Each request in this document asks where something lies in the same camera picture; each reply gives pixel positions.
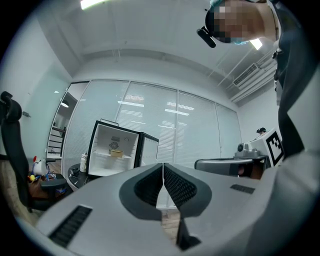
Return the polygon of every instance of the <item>vent slot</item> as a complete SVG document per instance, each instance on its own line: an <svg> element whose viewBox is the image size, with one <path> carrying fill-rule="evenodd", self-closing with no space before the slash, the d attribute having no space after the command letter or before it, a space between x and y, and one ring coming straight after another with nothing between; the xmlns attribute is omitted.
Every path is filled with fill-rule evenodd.
<svg viewBox="0 0 320 256"><path fill-rule="evenodd" d="M49 238L66 248L71 240L74 238L80 227L88 218L92 209L84 206L78 206L49 236Z"/></svg>
<svg viewBox="0 0 320 256"><path fill-rule="evenodd" d="M253 63L250 67L248 67L241 75L239 75L233 81L233 84L236 87L239 87L240 85L242 85L246 80L248 80L250 77L252 77L258 71L259 71L258 66Z"/></svg>
<svg viewBox="0 0 320 256"><path fill-rule="evenodd" d="M242 186L242 185L238 185L238 184L232 185L230 187L230 189L238 190L238 191L248 193L248 194L253 194L255 191L255 188L253 188L253 187Z"/></svg>

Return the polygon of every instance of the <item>black office chair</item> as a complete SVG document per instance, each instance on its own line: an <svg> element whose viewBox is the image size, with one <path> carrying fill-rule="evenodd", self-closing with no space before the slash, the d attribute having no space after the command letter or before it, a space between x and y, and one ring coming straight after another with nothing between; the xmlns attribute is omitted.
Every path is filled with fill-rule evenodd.
<svg viewBox="0 0 320 256"><path fill-rule="evenodd" d="M42 190L48 192L48 199L32 198L28 186L29 164L20 133L19 119L22 116L22 109L11 98L12 95L6 91L0 96L3 101L0 104L1 133L5 152L15 173L19 199L29 212L32 211L31 209L45 211L57 201L68 196L73 190L61 174L56 174L56 179L40 181ZM56 198L56 189L66 189L66 191Z"/></svg>

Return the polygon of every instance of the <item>ceiling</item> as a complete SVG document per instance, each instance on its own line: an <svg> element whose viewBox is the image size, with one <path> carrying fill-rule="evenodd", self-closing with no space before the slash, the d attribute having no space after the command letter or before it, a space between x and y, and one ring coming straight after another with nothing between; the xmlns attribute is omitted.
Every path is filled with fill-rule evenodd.
<svg viewBox="0 0 320 256"><path fill-rule="evenodd" d="M273 48L262 38L251 43L216 41L212 49L197 35L209 0L106 0L82 10L80 0L53 0L37 11L40 26L57 57L73 76L94 58L139 56L174 62L212 79L231 98L231 85Z"/></svg>

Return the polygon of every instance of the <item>desk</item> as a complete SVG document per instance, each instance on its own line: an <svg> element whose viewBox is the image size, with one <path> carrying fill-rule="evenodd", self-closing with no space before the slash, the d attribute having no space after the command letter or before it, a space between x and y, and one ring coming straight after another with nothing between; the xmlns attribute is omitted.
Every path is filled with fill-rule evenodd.
<svg viewBox="0 0 320 256"><path fill-rule="evenodd" d="M91 179L86 175L85 172L81 172L81 171L79 171L79 173L76 177L72 177L71 176L71 169L76 169L76 168L80 169L80 163L74 164L68 169L68 178L69 178L69 181L77 189L80 189L83 185L85 185L85 183L90 182Z"/></svg>

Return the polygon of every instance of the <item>mini fridge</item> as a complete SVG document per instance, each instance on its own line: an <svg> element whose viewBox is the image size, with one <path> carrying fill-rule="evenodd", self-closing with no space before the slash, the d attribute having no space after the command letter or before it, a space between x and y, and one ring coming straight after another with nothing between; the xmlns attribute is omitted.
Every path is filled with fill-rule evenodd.
<svg viewBox="0 0 320 256"><path fill-rule="evenodd" d="M96 121L86 163L86 174L103 177L157 163L159 140L144 132Z"/></svg>

